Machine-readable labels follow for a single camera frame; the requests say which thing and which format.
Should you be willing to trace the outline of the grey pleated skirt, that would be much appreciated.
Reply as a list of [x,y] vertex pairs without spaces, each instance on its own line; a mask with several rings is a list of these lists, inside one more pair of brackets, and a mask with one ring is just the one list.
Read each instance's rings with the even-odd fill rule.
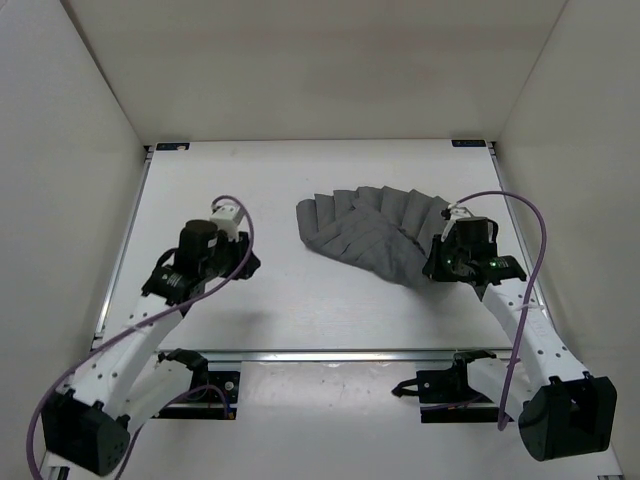
[[311,251],[371,272],[392,284],[422,289],[434,237],[449,202],[418,190],[360,186],[316,193],[296,206],[299,236]]

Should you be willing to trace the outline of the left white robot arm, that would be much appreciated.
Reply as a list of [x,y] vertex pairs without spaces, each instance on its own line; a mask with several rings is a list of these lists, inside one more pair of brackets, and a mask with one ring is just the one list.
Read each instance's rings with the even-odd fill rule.
[[99,477],[127,456],[133,436],[174,398],[197,398],[208,389],[204,357],[192,350],[157,348],[204,299],[207,284],[248,279],[260,262],[252,230],[238,214],[189,220],[176,247],[163,253],[117,335],[85,360],[65,391],[48,393],[37,414],[49,452]]

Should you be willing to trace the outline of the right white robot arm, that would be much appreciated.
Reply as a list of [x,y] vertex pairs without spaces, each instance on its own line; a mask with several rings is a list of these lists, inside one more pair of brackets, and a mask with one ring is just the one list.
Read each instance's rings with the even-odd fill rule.
[[435,235],[423,269],[436,282],[470,285],[512,343],[516,364],[526,376],[488,350],[455,354],[440,379],[419,372],[399,383],[396,397],[430,402],[443,391],[458,406],[483,397],[518,425],[522,442],[537,461],[602,452],[610,445],[617,391],[605,376],[595,377],[567,348],[526,288],[527,275],[512,256],[497,249],[498,225],[462,207],[443,213],[447,223]]

